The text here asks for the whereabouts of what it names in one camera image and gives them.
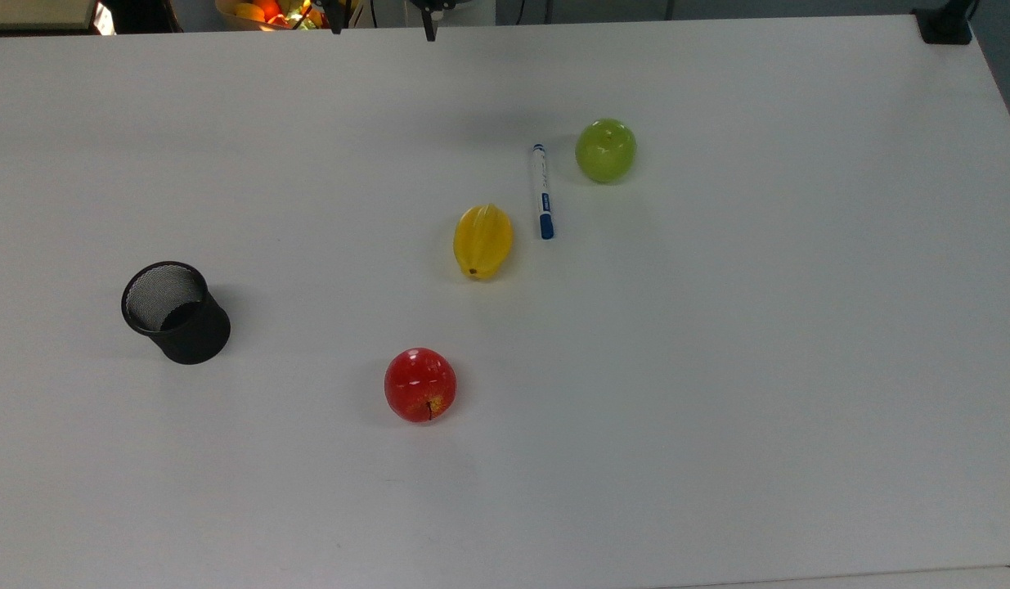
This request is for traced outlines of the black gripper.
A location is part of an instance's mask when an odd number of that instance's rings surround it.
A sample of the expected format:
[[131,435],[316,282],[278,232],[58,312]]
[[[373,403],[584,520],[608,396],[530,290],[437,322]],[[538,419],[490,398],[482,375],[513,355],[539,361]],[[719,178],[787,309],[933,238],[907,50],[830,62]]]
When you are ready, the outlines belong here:
[[[426,40],[436,41],[436,22],[433,13],[436,11],[452,11],[459,7],[467,7],[471,1],[468,0],[410,0],[416,10],[421,11],[422,25]],[[344,29],[348,28],[348,5],[340,4],[340,1],[321,1],[321,10],[324,12],[326,22],[328,22],[333,34],[339,36]]]

